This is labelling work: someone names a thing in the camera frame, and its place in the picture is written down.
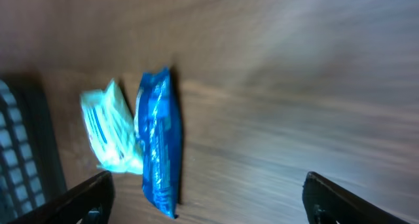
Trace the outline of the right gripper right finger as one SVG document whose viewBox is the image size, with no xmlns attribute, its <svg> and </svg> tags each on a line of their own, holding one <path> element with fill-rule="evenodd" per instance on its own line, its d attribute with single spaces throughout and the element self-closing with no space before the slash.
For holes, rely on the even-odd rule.
<svg viewBox="0 0 419 224">
<path fill-rule="evenodd" d="M 310 224 L 407 224 L 316 172 L 308 172 L 302 201 Z"/>
</svg>

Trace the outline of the blue oreo cookie packet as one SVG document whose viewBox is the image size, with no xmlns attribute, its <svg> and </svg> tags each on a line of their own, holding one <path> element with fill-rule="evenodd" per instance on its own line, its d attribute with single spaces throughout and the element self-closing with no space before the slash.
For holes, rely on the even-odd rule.
<svg viewBox="0 0 419 224">
<path fill-rule="evenodd" d="M 143 74 L 134 125 L 142 150 L 144 195 L 164 215 L 175 219 L 183 135 L 172 73 L 167 67 Z"/>
</svg>

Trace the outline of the teal snack packet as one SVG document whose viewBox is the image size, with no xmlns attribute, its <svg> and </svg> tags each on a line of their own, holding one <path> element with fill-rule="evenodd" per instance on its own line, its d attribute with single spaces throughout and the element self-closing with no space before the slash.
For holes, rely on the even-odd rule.
<svg viewBox="0 0 419 224">
<path fill-rule="evenodd" d="M 141 175 L 143 159 L 135 137 L 134 119 L 118 84 L 112 80 L 105 90 L 83 92 L 80 103 L 98 168 Z"/>
</svg>

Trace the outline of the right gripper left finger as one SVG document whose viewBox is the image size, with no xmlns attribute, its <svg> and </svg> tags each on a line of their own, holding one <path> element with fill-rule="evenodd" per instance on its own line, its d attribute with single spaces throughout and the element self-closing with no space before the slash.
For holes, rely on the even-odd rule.
<svg viewBox="0 0 419 224">
<path fill-rule="evenodd" d="M 102 171 L 12 224 L 107 224 L 115 199 L 112 173 Z"/>
</svg>

